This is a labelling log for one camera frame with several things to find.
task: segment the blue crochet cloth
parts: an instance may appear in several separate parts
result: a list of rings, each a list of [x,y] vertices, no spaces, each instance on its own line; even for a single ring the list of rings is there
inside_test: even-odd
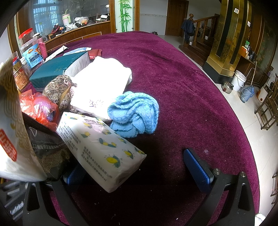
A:
[[[122,137],[136,137],[138,133],[151,134],[158,120],[158,103],[145,93],[125,92],[108,107],[113,120],[110,127]]]

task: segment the metal bolt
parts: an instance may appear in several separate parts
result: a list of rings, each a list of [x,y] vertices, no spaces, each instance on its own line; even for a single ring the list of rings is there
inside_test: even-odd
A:
[[[242,177],[246,177],[246,173],[243,172],[243,171],[240,172],[240,175],[241,175]]]
[[[214,169],[213,172],[217,175],[219,175],[221,173],[221,170],[220,169]]]

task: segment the bamboo painting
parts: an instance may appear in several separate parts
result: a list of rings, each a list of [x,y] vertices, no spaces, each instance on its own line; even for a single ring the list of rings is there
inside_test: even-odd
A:
[[[132,7],[129,5],[130,0],[120,0],[120,13],[121,15],[121,27],[122,32],[128,31],[127,26],[131,22],[131,16],[128,13],[128,10],[132,10]]]

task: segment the white tile floor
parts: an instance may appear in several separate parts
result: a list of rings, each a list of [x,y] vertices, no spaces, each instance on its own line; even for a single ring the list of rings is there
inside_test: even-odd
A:
[[[159,37],[172,44],[178,50],[180,50],[178,46],[183,43],[183,38],[181,37],[165,35],[159,35]],[[272,176],[278,171],[278,127],[273,125],[269,130],[260,129],[261,120],[258,119],[259,116],[254,114],[255,110],[257,110],[261,104],[256,98],[256,95],[250,98],[246,103],[242,103],[239,99],[240,91],[232,91],[232,93],[227,94],[222,91],[220,84],[215,85],[232,107],[249,140],[259,174],[259,212],[266,216],[271,210],[271,203],[274,200],[274,196],[270,197],[276,185],[276,180],[272,179]]]

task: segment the lemon print tissue pack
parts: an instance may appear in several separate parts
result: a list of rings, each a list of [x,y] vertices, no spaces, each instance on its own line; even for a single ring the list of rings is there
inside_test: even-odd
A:
[[[98,118],[64,112],[57,133],[107,192],[116,190],[147,156]]]

